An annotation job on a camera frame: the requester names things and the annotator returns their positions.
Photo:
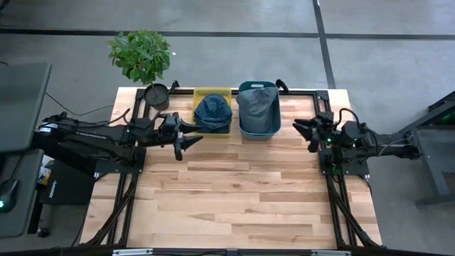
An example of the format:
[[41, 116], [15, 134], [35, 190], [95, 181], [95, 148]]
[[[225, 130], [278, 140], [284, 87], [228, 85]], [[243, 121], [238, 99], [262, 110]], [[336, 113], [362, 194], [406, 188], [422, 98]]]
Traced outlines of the small white yellow package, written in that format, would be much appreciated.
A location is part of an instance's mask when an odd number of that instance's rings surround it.
[[51, 166], [54, 163], [54, 159], [44, 155], [40, 165], [40, 171], [38, 173], [37, 183], [41, 185], [47, 185], [50, 178]]

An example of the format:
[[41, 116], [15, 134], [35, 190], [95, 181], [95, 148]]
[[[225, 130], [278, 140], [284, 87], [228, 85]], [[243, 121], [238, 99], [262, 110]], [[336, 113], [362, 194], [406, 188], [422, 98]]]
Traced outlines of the black computer mouse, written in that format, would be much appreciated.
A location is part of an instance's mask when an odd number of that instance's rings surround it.
[[11, 178], [0, 183], [0, 213], [8, 213], [16, 205], [18, 180]]

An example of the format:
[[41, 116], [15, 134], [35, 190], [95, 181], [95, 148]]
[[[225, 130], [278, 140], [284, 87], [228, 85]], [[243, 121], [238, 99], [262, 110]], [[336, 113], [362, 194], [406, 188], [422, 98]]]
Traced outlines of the grey metal stand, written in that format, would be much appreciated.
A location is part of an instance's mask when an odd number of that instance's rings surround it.
[[455, 202], [446, 182], [455, 174], [455, 90], [427, 107], [426, 112], [400, 130], [412, 135], [429, 174], [433, 194], [419, 199], [417, 207]]

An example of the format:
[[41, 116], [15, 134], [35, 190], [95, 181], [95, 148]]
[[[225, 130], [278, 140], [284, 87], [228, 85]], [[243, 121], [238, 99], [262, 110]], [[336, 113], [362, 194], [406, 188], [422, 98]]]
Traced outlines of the teal plastic bin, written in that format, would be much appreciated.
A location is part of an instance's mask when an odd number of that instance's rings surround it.
[[[277, 86], [274, 83], [268, 82], [268, 81], [247, 81], [247, 82], [243, 82], [239, 86], [238, 90], [239, 90], [239, 92], [242, 92], [244, 90], [249, 90], [249, 89], [253, 89], [253, 88], [261, 88], [261, 87], [276, 87], [277, 88]], [[252, 140], [252, 141], [270, 140], [281, 129], [279, 92], [272, 105], [272, 125], [265, 133], [250, 133], [250, 132], [244, 131], [242, 128], [240, 116], [239, 116], [239, 128], [240, 128], [240, 133], [241, 133], [242, 137], [246, 140]]]

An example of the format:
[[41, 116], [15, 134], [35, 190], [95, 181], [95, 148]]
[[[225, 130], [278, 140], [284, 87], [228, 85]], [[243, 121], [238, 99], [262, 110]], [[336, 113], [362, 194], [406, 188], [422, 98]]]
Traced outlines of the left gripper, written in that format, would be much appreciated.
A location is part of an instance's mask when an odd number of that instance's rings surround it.
[[191, 146], [203, 139], [203, 136], [185, 136], [180, 135], [180, 126], [182, 134], [198, 132], [201, 126], [197, 124], [189, 124], [180, 117], [177, 112], [172, 114], [158, 113], [157, 117], [162, 119], [162, 123], [158, 128], [158, 142], [161, 148], [172, 144], [174, 155], [177, 161], [183, 160], [182, 150], [186, 151]]

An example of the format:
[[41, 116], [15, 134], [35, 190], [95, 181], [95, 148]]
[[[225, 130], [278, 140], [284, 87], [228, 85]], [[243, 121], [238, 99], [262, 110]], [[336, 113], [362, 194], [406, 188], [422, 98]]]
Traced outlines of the yellow plastic bin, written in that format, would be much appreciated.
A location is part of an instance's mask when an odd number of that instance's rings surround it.
[[[194, 113], [196, 107], [199, 105], [199, 103], [202, 101], [202, 99], [209, 94], [221, 95], [222, 97], [225, 98], [225, 100], [227, 101], [227, 103], [229, 104], [229, 106], [231, 108], [231, 100], [232, 100], [231, 89], [226, 88], [226, 87], [213, 87], [213, 88], [197, 87], [193, 91], [193, 111], [192, 111], [192, 117], [191, 117], [191, 121], [193, 124], [195, 124], [195, 122], [193, 121], [193, 113]], [[198, 133], [202, 134], [205, 137], [212, 137], [212, 138], [228, 138], [230, 136], [230, 132], [228, 134], [209, 134], [209, 133], [201, 133], [198, 131]]]

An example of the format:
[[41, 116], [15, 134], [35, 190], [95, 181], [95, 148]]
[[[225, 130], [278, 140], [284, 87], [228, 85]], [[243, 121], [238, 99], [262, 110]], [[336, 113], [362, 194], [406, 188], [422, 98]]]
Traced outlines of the blue denim cap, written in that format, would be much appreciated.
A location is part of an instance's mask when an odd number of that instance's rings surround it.
[[196, 107], [193, 121], [200, 127], [201, 133], [228, 134], [232, 122], [232, 110], [224, 97], [209, 94]]

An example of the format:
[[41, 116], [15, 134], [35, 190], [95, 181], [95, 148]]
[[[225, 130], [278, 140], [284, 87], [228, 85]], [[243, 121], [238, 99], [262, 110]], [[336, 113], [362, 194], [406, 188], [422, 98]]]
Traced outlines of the grey desk top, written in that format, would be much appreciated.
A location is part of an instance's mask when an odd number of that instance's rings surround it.
[[31, 145], [51, 70], [50, 63], [0, 67], [0, 153]]
[[26, 232], [42, 159], [40, 149], [0, 158], [0, 183], [9, 179], [14, 171], [14, 178], [18, 180], [16, 205], [8, 213], [0, 213], [0, 239], [16, 238]]

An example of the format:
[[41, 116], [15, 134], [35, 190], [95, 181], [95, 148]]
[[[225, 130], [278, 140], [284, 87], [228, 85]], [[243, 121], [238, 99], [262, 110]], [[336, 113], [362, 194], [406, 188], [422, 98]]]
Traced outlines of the dark grey cap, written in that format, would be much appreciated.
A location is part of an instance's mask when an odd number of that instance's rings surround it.
[[242, 128], [250, 133], [265, 133], [272, 125], [273, 101], [238, 102]]

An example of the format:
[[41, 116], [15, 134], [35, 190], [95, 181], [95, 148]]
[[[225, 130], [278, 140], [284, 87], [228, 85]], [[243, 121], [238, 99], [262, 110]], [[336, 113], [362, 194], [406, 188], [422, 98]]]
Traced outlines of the green leafy plant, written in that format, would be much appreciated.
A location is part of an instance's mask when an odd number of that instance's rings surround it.
[[120, 68], [124, 77], [145, 86], [163, 79], [163, 73], [171, 66], [170, 44], [156, 31], [121, 32], [108, 46], [112, 65]]

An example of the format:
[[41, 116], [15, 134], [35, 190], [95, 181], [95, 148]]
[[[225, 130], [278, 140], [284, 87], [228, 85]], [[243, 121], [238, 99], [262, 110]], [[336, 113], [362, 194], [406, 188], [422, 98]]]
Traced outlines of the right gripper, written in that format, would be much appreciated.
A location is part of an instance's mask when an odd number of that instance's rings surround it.
[[333, 112], [319, 112], [312, 119], [295, 119], [293, 127], [310, 142], [309, 152], [317, 152], [321, 142], [327, 142], [335, 132]]

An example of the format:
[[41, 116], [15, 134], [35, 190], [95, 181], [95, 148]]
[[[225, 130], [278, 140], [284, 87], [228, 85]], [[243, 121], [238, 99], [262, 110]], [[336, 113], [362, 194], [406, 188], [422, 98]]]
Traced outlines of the black plant pot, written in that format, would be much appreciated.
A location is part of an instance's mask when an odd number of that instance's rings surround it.
[[169, 106], [169, 90], [163, 84], [152, 84], [145, 89], [144, 100], [155, 110], [164, 111]]

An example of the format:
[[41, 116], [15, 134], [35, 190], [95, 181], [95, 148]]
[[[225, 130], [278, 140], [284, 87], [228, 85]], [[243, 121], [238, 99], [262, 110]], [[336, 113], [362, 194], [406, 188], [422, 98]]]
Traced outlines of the black case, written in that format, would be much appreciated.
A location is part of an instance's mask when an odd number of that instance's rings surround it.
[[94, 184], [94, 176], [55, 161], [39, 201], [48, 205], [86, 205], [90, 202]]

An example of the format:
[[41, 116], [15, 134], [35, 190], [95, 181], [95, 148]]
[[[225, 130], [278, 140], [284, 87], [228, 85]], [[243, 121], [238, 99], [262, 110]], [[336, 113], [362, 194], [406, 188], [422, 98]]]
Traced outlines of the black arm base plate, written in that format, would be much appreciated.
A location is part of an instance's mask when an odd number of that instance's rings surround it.
[[360, 159], [342, 160], [339, 164], [337, 164], [333, 158], [331, 148], [319, 149], [318, 160], [320, 171], [326, 176], [364, 176], [369, 174], [368, 165]]
[[99, 174], [141, 174], [144, 170], [146, 149], [140, 146], [120, 148], [108, 159], [95, 159], [94, 172]]

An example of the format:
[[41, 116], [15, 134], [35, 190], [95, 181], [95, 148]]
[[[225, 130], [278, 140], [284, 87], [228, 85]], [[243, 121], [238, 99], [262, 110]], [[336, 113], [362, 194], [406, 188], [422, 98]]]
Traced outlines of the silver bracket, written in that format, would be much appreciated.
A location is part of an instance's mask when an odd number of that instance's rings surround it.
[[112, 256], [145, 256], [152, 255], [154, 250], [152, 248], [129, 248], [114, 250]]
[[342, 250], [312, 250], [310, 256], [352, 256], [352, 254]]

